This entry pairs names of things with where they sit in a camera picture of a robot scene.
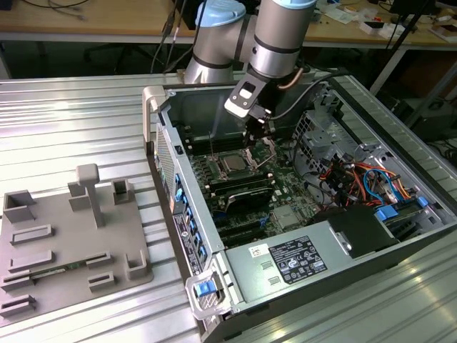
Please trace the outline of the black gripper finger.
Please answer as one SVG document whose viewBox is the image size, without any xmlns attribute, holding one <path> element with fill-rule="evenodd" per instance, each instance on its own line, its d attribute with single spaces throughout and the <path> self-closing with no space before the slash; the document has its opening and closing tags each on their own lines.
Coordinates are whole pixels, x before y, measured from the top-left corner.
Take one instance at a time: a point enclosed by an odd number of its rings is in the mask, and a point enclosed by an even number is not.
<svg viewBox="0 0 457 343">
<path fill-rule="evenodd" d="M 264 123 L 258 122 L 258 129 L 256 133 L 257 139 L 270 137 L 274 134 L 274 122 L 265 121 Z"/>
<path fill-rule="evenodd" d="M 257 121 L 247 121 L 243 132 L 243 145 L 245 147 L 256 144 Z"/>
</svg>

